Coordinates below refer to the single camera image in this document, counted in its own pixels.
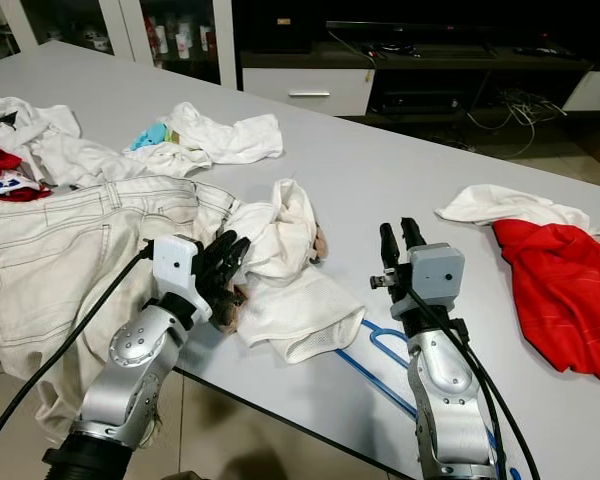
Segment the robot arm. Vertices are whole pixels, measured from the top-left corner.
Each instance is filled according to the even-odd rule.
[[[133,451],[153,431],[160,388],[175,366],[188,332],[222,302],[244,298],[226,290],[249,248],[226,232],[206,250],[180,236],[153,244],[158,299],[113,336],[107,364],[87,390],[82,409],[60,449],[49,449],[48,480],[124,477]]]
[[[402,220],[410,262],[399,264],[391,226],[380,227],[384,275],[371,287],[387,287],[391,316],[409,338],[409,385],[418,407],[416,436],[425,480],[496,479],[487,429],[478,408],[480,384],[449,337],[408,295],[412,288],[459,338],[462,320],[449,320],[460,291],[464,256],[446,243],[427,245],[413,219]]]

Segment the drawer handle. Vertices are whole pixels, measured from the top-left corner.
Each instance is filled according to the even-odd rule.
[[[329,92],[289,92],[290,97],[330,97]]]

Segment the white jeans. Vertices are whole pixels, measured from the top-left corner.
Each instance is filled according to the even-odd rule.
[[[60,346],[143,239],[182,233],[209,244],[240,202],[170,177],[106,183],[17,204],[0,201],[0,359],[28,379]],[[113,333],[150,298],[151,262],[118,286],[74,346],[38,383],[36,418],[63,436],[107,358]]]

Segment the floor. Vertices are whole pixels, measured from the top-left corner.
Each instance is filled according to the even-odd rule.
[[[505,157],[526,140],[467,132],[479,153]],[[559,132],[545,132],[510,161],[600,185],[600,164]],[[22,385],[0,368],[0,414]],[[0,436],[0,478],[42,479],[49,442],[29,395]],[[154,444],[132,458],[126,480],[159,480],[193,470],[214,480],[306,478],[391,480],[395,477],[191,380],[172,374],[160,397],[163,427]]]

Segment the cabinet drawer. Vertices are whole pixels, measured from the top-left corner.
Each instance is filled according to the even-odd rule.
[[[245,68],[244,91],[327,115],[364,115],[373,71]]]
[[[564,104],[567,111],[600,110],[600,72],[589,72]]]

